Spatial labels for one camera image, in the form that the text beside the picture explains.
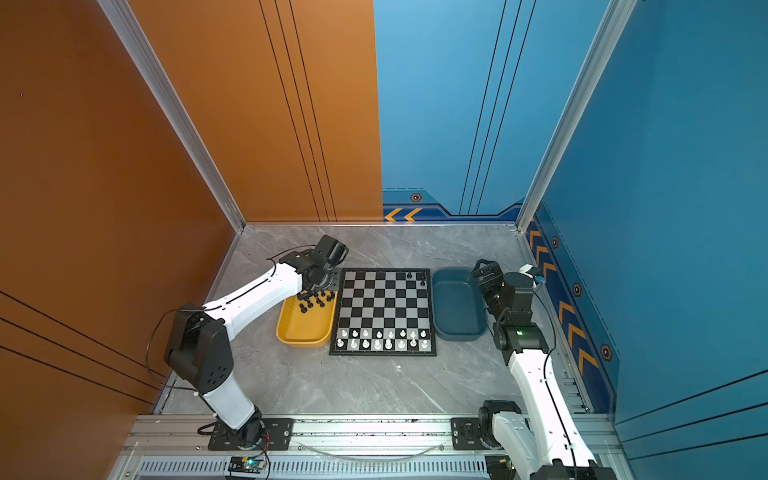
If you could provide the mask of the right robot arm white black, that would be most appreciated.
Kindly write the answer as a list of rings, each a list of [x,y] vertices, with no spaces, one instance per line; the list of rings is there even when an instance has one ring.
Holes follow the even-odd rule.
[[[583,440],[557,384],[548,344],[532,320],[536,269],[505,273],[480,259],[472,277],[493,317],[494,344],[518,385],[525,407],[487,400],[479,409],[483,443],[506,453],[514,479],[615,479]]]

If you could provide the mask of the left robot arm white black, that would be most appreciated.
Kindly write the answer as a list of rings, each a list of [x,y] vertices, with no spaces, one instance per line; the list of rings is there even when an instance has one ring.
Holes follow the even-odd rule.
[[[261,411],[235,379],[231,342],[284,300],[308,300],[329,289],[348,252],[341,241],[324,235],[307,249],[270,258],[266,273],[232,293],[173,311],[165,362],[213,411],[215,425],[236,447],[261,448],[266,427]]]

